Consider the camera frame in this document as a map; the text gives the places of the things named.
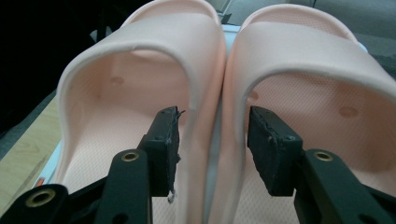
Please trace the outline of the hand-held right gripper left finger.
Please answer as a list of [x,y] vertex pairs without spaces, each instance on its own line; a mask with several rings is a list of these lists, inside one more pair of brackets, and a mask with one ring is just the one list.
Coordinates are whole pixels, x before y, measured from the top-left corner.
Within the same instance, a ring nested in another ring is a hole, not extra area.
[[177,164],[180,161],[178,119],[176,106],[159,111],[138,148],[148,155],[150,195],[167,197],[175,192]]

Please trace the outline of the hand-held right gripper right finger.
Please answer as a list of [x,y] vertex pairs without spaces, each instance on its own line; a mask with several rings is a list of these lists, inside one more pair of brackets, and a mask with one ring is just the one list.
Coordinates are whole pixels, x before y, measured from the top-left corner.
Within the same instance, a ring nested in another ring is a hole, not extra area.
[[247,147],[268,193],[287,197],[294,192],[293,168],[303,155],[303,139],[275,112],[252,106]]

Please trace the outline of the pink slide slipper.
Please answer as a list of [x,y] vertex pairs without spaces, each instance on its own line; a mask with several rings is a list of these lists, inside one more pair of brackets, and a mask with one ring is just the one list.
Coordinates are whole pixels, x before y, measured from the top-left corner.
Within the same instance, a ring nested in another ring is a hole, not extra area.
[[57,89],[62,150],[54,182],[77,191],[134,148],[155,115],[177,106],[176,198],[153,202],[156,224],[204,224],[205,182],[226,62],[215,9],[205,0],[152,0],[80,53]]
[[290,197],[268,194],[246,145],[248,111],[280,116],[305,149],[341,157],[365,185],[396,196],[396,80],[335,17],[280,4],[253,12],[227,60],[208,224],[297,224]]

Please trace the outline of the white two-tier shoe rack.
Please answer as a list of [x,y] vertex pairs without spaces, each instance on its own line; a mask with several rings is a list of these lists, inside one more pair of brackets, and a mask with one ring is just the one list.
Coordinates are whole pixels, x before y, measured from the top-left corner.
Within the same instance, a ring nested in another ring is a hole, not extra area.
[[[223,91],[223,81],[224,81],[224,78],[225,78],[226,65],[227,65],[228,57],[229,57],[229,55],[231,53],[231,49],[232,49],[232,46],[233,46],[233,41],[236,38],[236,36],[237,36],[237,34],[238,34],[239,30],[240,30],[240,27],[241,26],[221,25],[223,36],[224,36],[224,39],[225,39],[225,44],[226,44],[226,62],[225,62],[224,75],[223,75],[223,80],[222,80],[222,85],[221,85],[221,90],[220,90],[220,95],[219,95],[219,104],[218,104],[218,109],[217,109],[217,113],[216,113],[215,122],[216,121],[220,121],[221,122],[221,117],[222,117],[222,91]],[[53,176],[52,176],[52,181],[53,182],[54,182],[53,177],[54,177],[55,172],[56,172],[57,164],[55,165]],[[208,219],[209,219],[209,216],[208,217],[204,217],[204,224],[208,224]]]

